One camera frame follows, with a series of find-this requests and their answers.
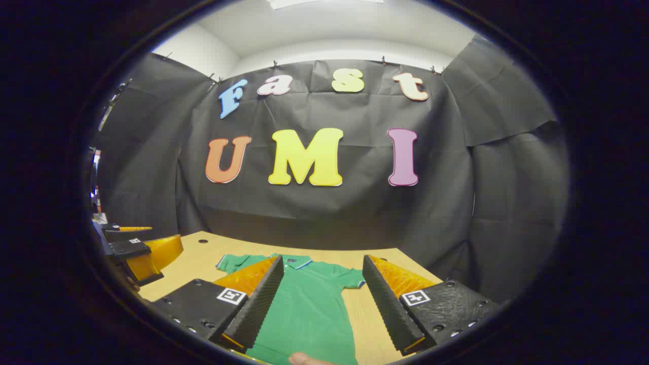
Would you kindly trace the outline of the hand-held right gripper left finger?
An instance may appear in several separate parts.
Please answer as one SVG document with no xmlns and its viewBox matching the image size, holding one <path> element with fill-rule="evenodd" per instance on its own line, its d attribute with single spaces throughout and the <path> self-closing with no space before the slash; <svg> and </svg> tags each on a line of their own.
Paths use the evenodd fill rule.
<svg viewBox="0 0 649 365">
<path fill-rule="evenodd" d="M 187 333 L 238 353 L 254 344 L 284 276 L 282 255 L 209 282 L 193 279 L 151 303 Z"/>
</svg>

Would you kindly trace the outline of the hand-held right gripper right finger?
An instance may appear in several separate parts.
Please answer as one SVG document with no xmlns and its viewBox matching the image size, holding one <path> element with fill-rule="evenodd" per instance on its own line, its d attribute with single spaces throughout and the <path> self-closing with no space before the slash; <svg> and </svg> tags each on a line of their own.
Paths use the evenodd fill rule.
<svg viewBox="0 0 649 365">
<path fill-rule="evenodd" d="M 373 255 L 364 256 L 363 276 L 392 344 L 401 355 L 447 342 L 500 307 L 457 280 L 433 283 Z"/>
</svg>

